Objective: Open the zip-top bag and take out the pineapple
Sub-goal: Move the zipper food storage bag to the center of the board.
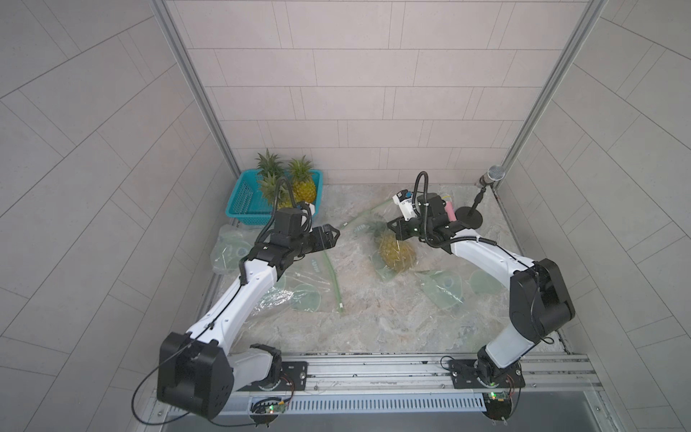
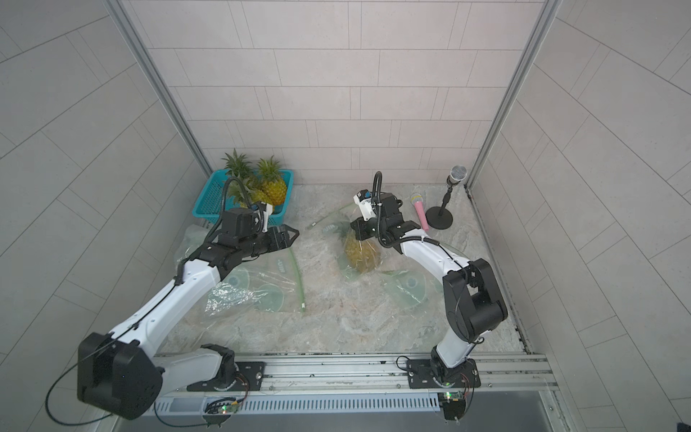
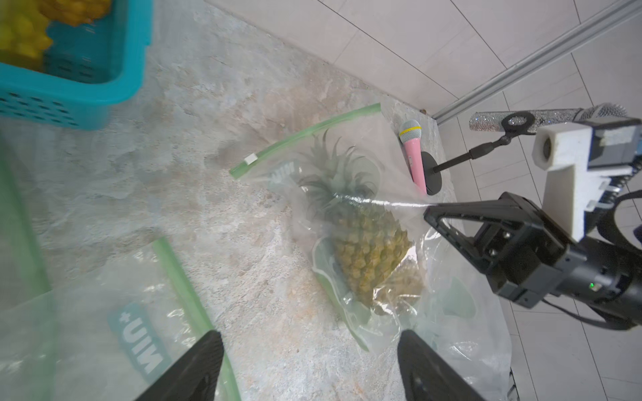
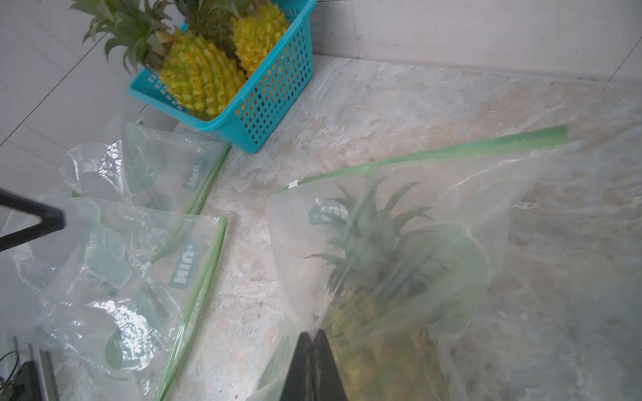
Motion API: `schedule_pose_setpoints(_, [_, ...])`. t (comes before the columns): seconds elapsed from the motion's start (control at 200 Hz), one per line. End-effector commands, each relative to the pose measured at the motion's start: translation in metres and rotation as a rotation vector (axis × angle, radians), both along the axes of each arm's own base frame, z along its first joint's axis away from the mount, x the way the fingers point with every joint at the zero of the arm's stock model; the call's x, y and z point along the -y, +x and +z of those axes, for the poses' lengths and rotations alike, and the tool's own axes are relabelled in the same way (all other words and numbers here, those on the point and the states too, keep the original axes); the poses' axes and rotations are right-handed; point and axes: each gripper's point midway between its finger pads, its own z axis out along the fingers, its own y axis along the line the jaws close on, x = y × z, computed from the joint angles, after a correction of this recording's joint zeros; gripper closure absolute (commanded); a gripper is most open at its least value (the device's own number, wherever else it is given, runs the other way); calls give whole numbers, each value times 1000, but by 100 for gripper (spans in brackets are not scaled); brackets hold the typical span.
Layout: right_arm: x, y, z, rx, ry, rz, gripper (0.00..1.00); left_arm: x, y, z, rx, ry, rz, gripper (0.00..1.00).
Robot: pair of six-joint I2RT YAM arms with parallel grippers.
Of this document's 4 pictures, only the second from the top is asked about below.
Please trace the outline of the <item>clear zip-top bag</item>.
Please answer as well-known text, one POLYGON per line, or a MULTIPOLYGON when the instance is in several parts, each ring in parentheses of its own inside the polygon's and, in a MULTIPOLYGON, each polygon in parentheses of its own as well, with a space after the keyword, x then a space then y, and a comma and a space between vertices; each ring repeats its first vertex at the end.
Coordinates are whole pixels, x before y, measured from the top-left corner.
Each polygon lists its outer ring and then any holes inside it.
POLYGON ((441 282, 418 262, 394 252, 384 252, 374 270, 372 287, 397 311, 412 312, 441 295, 441 282))
POLYGON ((207 228, 196 224, 185 229, 180 245, 174 253, 175 267, 178 267, 181 261, 192 255, 203 244, 208 231, 207 228))
POLYGON ((374 272, 383 264, 383 250, 376 239, 358 240, 351 222, 360 216, 356 204, 336 209, 308 229, 327 242, 338 269, 347 282, 374 272))
POLYGON ((306 310, 301 272, 289 248, 236 267, 210 291, 204 311, 221 317, 249 307, 272 313, 306 310))

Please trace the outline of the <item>pineapple yellow orange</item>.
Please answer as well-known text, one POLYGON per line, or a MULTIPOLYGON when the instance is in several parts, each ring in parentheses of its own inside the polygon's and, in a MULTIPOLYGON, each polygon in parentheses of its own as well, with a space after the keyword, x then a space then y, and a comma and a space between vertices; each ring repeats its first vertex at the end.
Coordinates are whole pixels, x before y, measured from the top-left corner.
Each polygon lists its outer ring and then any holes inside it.
POLYGON ((257 162, 260 187, 273 206, 283 205, 287 196, 287 185, 281 167, 281 163, 274 157, 261 158, 257 162))

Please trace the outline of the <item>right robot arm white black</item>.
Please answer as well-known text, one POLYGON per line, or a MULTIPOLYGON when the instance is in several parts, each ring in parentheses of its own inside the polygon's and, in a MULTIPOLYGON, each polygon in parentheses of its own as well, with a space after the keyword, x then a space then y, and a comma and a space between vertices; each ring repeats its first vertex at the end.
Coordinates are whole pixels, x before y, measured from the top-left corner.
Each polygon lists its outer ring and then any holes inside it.
POLYGON ((449 329, 431 351, 432 379, 441 387, 475 386, 471 352, 509 316, 491 265, 451 252, 417 223, 405 221, 397 204, 389 208, 365 199, 356 205, 361 213, 351 222, 356 239, 377 239, 383 248, 393 248, 419 263, 443 286, 449 329))

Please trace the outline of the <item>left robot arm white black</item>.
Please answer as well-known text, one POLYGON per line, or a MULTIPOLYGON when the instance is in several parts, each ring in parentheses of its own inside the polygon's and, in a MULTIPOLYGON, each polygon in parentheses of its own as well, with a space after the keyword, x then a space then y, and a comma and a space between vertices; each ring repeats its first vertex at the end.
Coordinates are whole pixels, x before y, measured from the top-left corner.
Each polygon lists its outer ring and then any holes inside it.
POLYGON ((159 396, 177 389, 193 384, 206 390, 230 389, 239 372, 229 348, 205 345, 161 360, 156 353, 194 304, 232 270, 252 257, 289 248, 299 234, 285 224, 245 237, 223 230, 208 234, 149 302, 110 332, 92 333, 80 343, 77 399, 124 419, 137 419, 159 396))

